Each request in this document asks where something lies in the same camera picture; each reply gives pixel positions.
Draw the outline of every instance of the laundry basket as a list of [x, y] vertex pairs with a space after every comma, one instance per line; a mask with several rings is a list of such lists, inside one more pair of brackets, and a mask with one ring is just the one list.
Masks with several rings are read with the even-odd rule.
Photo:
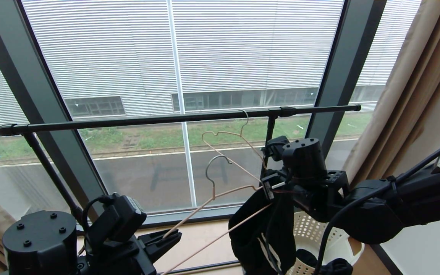
[[[296, 249], [305, 249], [315, 255], [315, 257], [318, 256], [320, 241], [322, 240], [325, 227], [327, 227], [327, 223], [319, 223], [305, 212], [296, 212], [293, 223]], [[361, 251], [354, 255], [348, 238], [349, 235], [344, 230], [332, 228], [327, 247], [325, 248], [323, 265], [337, 258], [346, 259], [351, 265], [358, 261], [364, 250], [364, 244], [361, 244]], [[314, 268], [304, 264], [304, 262], [297, 258], [295, 264], [288, 270], [286, 275], [311, 275], [314, 270]]]

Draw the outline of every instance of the hanger hook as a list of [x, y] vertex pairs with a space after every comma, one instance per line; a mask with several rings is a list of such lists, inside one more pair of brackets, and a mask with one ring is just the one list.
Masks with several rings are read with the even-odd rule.
[[205, 169], [205, 176], [206, 176], [206, 178], [207, 178], [209, 181], [212, 182], [212, 184], [213, 184], [213, 188], [215, 188], [215, 182], [214, 182], [212, 179], [210, 179], [210, 177], [208, 176], [208, 169], [210, 168], [210, 164], [212, 164], [213, 160], [218, 159], [218, 158], [225, 158], [225, 160], [227, 160], [227, 163], [228, 163], [228, 164], [232, 164], [232, 162], [231, 162], [231, 161], [230, 161], [225, 155], [215, 155], [215, 156], [210, 160], [210, 162], [208, 162], [208, 165], [206, 166], [206, 169]]
[[244, 114], [245, 114], [246, 117], [247, 117], [247, 121], [246, 121], [246, 123], [245, 123], [244, 125], [242, 125], [242, 127], [241, 127], [240, 135], [242, 136], [242, 131], [244, 130], [244, 127], [245, 127], [246, 125], [249, 124], [249, 114], [248, 114], [248, 112], [246, 112], [245, 110], [239, 110], [239, 111], [244, 112]]

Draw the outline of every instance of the dark baseboard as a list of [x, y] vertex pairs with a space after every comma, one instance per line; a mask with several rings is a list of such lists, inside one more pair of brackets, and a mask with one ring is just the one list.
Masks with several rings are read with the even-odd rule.
[[403, 275], [403, 273], [398, 269], [395, 263], [390, 259], [388, 254], [386, 254], [385, 250], [381, 247], [381, 245], [370, 245], [373, 249], [374, 253], [378, 256], [380, 261], [385, 265], [386, 269], [390, 272], [391, 275]]

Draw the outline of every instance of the asphalt road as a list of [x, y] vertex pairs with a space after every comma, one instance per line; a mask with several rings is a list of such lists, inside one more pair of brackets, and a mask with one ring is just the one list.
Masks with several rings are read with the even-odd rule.
[[[334, 142], [326, 164], [328, 169], [341, 169], [356, 141]], [[260, 159], [251, 149], [225, 150], [222, 153], [254, 175], [260, 173]], [[205, 169], [215, 152], [193, 152], [192, 166], [197, 204], [212, 195], [212, 183]], [[163, 211], [191, 207], [190, 188], [185, 154], [144, 155], [95, 161], [96, 167], [110, 192], [136, 198], [146, 211]], [[271, 162], [269, 167], [276, 168]], [[215, 181], [217, 193], [258, 181], [224, 159], [215, 160], [209, 176]], [[242, 202], [252, 193], [246, 189], [220, 197], [215, 204]], [[0, 167], [0, 203], [14, 212], [33, 209], [65, 209], [62, 198], [40, 164]]]

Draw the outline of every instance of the green lawn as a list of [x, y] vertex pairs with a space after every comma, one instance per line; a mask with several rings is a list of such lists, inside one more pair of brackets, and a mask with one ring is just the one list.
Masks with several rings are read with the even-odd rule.
[[[348, 113], [342, 119], [336, 137], [360, 135], [370, 121], [372, 113]], [[229, 120], [198, 122], [188, 124], [190, 146], [201, 146], [201, 134], [206, 131], [227, 131], [238, 133], [246, 120]], [[287, 136], [289, 139], [302, 138], [307, 130], [309, 116], [278, 118], [273, 136]], [[264, 141], [267, 130], [266, 118], [251, 119], [244, 127], [244, 137], [248, 141]], [[103, 129], [79, 130], [84, 143], [91, 153], [105, 153], [128, 150], [152, 150], [161, 148], [175, 148], [184, 146], [180, 124], [156, 125], [150, 127], [134, 127], [117, 129], [109, 127]], [[205, 135], [206, 141], [211, 144], [230, 144], [242, 142], [237, 136], [228, 134]], [[23, 137], [0, 136], [0, 160], [14, 160], [33, 158], [31, 148]]]

